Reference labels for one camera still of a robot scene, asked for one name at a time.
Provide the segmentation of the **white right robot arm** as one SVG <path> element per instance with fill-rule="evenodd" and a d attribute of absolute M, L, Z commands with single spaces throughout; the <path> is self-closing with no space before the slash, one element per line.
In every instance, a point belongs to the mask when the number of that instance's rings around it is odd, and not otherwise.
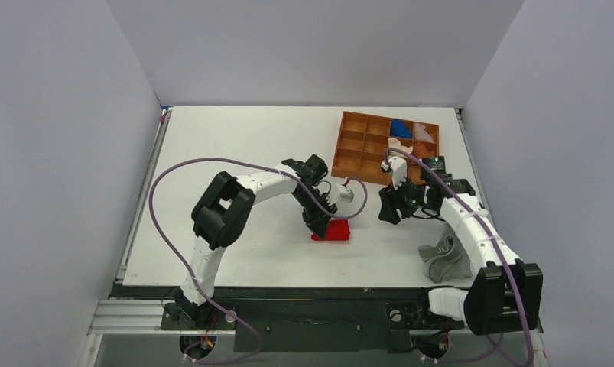
<path fill-rule="evenodd" d="M 414 305 L 423 326 L 443 317 L 462 321 L 476 335 L 537 327 L 543 273 L 513 252 L 489 221 L 466 179 L 447 173 L 442 156 L 425 158 L 420 184 L 408 176 L 407 158 L 391 156 L 381 170 L 391 183 L 380 190 L 379 219 L 398 224 L 418 210 L 431 210 L 447 225 L 436 245 L 418 251 L 424 273 L 437 287 Z"/>

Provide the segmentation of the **cream rolled underwear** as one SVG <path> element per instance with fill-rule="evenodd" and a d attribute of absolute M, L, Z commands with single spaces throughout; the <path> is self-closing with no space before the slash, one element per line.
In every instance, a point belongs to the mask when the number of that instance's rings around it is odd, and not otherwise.
<path fill-rule="evenodd" d="M 412 146 L 407 146 L 404 145 L 398 138 L 396 137 L 388 137 L 388 147 L 389 148 L 395 148 L 398 149 L 400 151 L 404 151 L 408 154 L 411 154 L 413 151 L 413 147 Z"/>

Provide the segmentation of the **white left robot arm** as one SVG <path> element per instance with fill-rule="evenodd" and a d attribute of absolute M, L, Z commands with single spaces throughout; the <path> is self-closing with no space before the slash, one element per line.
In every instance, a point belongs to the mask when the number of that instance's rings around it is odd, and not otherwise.
<path fill-rule="evenodd" d="M 191 213 L 196 236 L 189 274 L 181 286 L 188 301 L 180 318 L 190 328 L 200 329 L 210 321 L 216 273 L 226 247 L 242 234 L 252 207 L 273 197 L 290 194 L 302 207 L 302 219 L 318 236 L 326 234 L 336 206 L 316 185 L 328 174 L 323 159 L 311 155 L 305 162 L 286 159 L 269 171 L 232 176 L 218 173 Z"/>

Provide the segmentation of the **wooden compartment tray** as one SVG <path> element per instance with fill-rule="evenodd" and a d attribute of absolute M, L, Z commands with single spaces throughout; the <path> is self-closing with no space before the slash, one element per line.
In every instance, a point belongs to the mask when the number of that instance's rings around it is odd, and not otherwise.
<path fill-rule="evenodd" d="M 388 174 L 381 172 L 380 165 L 384 158 L 384 150 L 388 148 L 391 120 L 380 115 L 370 115 L 361 112 L 343 112 L 336 149 L 333 156 L 333 166 L 330 173 L 334 177 L 356 177 L 366 183 L 387 185 L 391 183 Z M 404 145 L 414 145 L 414 124 L 421 123 L 433 136 L 437 145 L 437 155 L 440 154 L 440 127 L 435 124 L 402 120 L 412 132 L 412 139 L 398 138 Z"/>

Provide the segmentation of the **blue rolled underwear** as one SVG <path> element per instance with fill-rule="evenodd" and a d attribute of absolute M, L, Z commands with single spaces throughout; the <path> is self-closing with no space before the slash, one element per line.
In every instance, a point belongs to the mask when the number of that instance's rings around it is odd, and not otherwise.
<path fill-rule="evenodd" d="M 392 119 L 390 126 L 390 136 L 396 138 L 412 139 L 412 132 L 400 119 Z"/>

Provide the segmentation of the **red underwear white trim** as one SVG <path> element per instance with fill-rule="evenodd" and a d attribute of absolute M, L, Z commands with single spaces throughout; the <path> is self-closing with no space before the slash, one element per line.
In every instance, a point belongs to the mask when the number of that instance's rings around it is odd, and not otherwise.
<path fill-rule="evenodd" d="M 346 242 L 350 239 L 351 230 L 347 219 L 333 219 L 328 223 L 324 237 L 313 233 L 311 239 L 315 242 Z"/>

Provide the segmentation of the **grey underwear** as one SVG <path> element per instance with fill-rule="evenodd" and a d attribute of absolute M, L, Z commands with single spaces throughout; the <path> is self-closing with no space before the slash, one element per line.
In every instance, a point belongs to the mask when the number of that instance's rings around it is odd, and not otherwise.
<path fill-rule="evenodd" d="M 435 284 L 472 277 L 465 248 L 449 226 L 436 245 L 421 245 L 417 250 L 424 264 L 424 275 Z"/>

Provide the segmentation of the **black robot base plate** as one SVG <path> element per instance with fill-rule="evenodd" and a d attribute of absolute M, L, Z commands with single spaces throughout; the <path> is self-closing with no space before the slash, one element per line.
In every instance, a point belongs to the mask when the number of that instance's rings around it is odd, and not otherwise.
<path fill-rule="evenodd" d="M 424 352 L 442 356 L 448 335 L 482 336 L 520 328 L 510 293 L 480 304 L 455 321 L 433 311 L 429 288 L 218 287 L 215 303 L 193 308 L 177 286 L 116 284 L 110 297 L 152 300 L 161 315 L 154 327 L 178 332 L 180 349 L 194 358 L 211 352 L 218 335 L 236 352 Z"/>

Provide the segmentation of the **orange rolled underwear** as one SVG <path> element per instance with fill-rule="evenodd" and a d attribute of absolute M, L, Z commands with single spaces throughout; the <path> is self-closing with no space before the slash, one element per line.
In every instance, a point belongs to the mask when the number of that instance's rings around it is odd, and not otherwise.
<path fill-rule="evenodd" d="M 415 141 L 413 155 L 421 160 L 437 156 L 437 145 L 427 141 Z"/>

